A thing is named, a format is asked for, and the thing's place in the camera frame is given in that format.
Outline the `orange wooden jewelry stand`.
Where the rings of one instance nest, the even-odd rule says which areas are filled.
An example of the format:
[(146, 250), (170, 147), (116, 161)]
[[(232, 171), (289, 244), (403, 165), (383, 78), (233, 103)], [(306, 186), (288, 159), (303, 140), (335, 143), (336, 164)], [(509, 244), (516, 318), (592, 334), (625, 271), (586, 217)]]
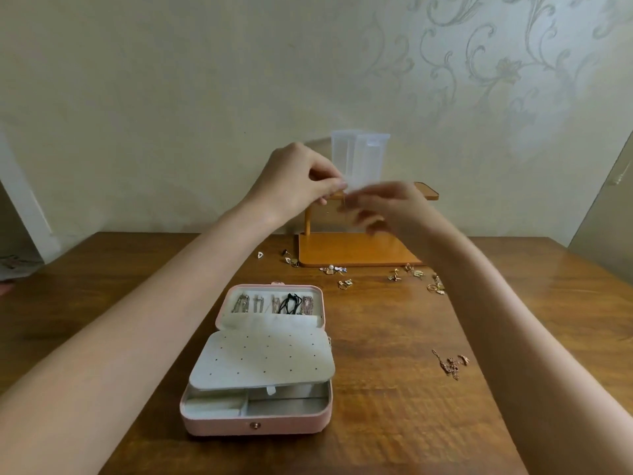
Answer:
[(315, 232), (311, 223), (309, 207), (303, 214), (304, 230), (297, 236), (297, 259), (304, 267), (398, 267), (422, 263), (387, 232)]

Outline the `pink jewelry box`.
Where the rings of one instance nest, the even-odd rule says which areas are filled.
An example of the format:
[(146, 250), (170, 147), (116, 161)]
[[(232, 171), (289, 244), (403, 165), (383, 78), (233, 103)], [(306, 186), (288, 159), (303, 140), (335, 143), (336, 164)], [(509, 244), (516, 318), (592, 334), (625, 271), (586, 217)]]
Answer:
[[(241, 293), (263, 295), (265, 313), (231, 313)], [(324, 308), (322, 290), (316, 286), (282, 282), (239, 284), (227, 291), (215, 320), (215, 332), (230, 329), (326, 332)], [(179, 403), (180, 416), (193, 436), (317, 433), (328, 425), (332, 415), (332, 380), (224, 391), (197, 390), (188, 381)]]

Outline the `white perforated earring panel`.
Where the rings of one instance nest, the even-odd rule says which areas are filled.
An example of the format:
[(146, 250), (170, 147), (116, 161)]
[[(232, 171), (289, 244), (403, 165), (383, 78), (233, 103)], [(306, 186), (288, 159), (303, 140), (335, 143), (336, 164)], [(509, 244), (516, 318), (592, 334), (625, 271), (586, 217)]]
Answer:
[(321, 329), (222, 330), (210, 335), (189, 385), (201, 391), (241, 390), (329, 381), (336, 367)]

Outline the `person's right hand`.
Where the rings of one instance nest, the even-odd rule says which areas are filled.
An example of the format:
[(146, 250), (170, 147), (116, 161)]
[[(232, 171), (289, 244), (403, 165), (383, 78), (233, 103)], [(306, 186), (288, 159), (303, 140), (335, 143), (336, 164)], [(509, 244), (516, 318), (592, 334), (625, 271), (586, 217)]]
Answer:
[(392, 234), (414, 252), (425, 246), (433, 231), (441, 227), (441, 216), (413, 183), (391, 183), (392, 208), (386, 216), (389, 228), (364, 230), (370, 235), (379, 232)]

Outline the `pale door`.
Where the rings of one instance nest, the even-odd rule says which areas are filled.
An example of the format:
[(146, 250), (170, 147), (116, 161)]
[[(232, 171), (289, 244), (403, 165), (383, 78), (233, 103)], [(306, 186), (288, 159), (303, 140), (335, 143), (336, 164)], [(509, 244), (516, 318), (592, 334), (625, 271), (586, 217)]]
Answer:
[(633, 132), (572, 242), (578, 253), (633, 253)]

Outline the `person's left hand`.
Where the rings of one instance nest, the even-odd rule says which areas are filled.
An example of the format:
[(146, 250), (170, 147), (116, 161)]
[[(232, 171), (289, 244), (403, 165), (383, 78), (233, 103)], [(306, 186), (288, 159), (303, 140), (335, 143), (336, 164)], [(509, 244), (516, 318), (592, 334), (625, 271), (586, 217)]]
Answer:
[(325, 204), (336, 194), (312, 193), (309, 180), (324, 178), (343, 175), (326, 157), (303, 143), (293, 142), (271, 153), (244, 202), (274, 231), (313, 203)]

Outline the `clear plastic container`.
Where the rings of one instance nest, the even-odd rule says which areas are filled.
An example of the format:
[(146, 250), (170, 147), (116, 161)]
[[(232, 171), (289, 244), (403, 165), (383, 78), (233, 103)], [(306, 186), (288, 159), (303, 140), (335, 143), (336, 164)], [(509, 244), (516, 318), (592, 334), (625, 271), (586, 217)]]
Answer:
[(330, 133), (331, 160), (347, 183), (347, 191), (380, 182), (383, 158), (390, 134), (362, 130)]

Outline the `printed paper sheet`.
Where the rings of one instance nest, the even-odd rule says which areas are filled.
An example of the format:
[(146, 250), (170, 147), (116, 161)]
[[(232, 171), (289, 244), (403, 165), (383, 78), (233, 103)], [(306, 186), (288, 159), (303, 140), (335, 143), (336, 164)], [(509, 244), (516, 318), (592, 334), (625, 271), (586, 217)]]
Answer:
[(43, 266), (44, 263), (39, 258), (22, 258), (17, 255), (0, 256), (0, 282), (29, 277)]

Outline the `person's right forearm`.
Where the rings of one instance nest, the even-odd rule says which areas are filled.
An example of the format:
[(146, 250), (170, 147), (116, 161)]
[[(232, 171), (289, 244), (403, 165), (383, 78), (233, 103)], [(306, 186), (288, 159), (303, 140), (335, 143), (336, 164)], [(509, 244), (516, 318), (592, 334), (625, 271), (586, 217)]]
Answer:
[(420, 225), (425, 257), (447, 288), (528, 473), (633, 475), (633, 416), (457, 228), (434, 210)]

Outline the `person's left forearm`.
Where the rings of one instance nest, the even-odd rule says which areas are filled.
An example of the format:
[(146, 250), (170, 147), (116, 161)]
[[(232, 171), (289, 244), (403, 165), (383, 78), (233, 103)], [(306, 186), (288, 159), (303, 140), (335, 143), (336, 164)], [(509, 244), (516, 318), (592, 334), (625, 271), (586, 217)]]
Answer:
[(0, 475), (98, 475), (255, 247), (284, 223), (248, 197), (0, 397)]

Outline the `scattered earrings group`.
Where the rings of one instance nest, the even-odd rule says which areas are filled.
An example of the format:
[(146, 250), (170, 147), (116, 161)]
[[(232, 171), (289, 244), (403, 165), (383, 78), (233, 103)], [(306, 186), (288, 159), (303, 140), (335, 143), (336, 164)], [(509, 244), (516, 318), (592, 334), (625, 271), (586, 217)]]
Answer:
[[(297, 258), (293, 258), (291, 252), (288, 251), (287, 249), (284, 249), (281, 252), (281, 257), (285, 263), (289, 264), (292, 267), (299, 268), (301, 266), (301, 264), (299, 263), (299, 260)], [(331, 275), (331, 276), (333, 276), (334, 274), (338, 274), (340, 275), (340, 277), (343, 277), (347, 273), (346, 267), (340, 267), (333, 264), (329, 264), (325, 267), (319, 267), (318, 269), (322, 273), (326, 275)], [(425, 273), (422, 270), (416, 270), (415, 267), (409, 263), (405, 264), (404, 271), (411, 274), (417, 279), (423, 279), (425, 276)], [(400, 276), (399, 269), (393, 269), (391, 275), (388, 275), (387, 279), (393, 282), (400, 281), (402, 277)], [(433, 274), (432, 280), (433, 280), (433, 283), (427, 285), (427, 290), (432, 293), (437, 293), (439, 295), (445, 295), (446, 288), (444, 287), (444, 284), (442, 283), (442, 280), (440, 279), (439, 275), (437, 275), (436, 273)], [(341, 290), (346, 290), (352, 285), (353, 285), (352, 279), (341, 279), (341, 280), (338, 280), (337, 282), (337, 286)]]

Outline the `white door frame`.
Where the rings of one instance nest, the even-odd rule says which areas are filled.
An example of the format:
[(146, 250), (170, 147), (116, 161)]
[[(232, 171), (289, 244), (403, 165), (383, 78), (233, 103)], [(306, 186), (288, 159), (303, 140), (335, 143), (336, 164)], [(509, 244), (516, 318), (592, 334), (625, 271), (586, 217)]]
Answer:
[(54, 235), (2, 129), (0, 129), (0, 183), (20, 216), (43, 263), (53, 262), (62, 252), (60, 242)]

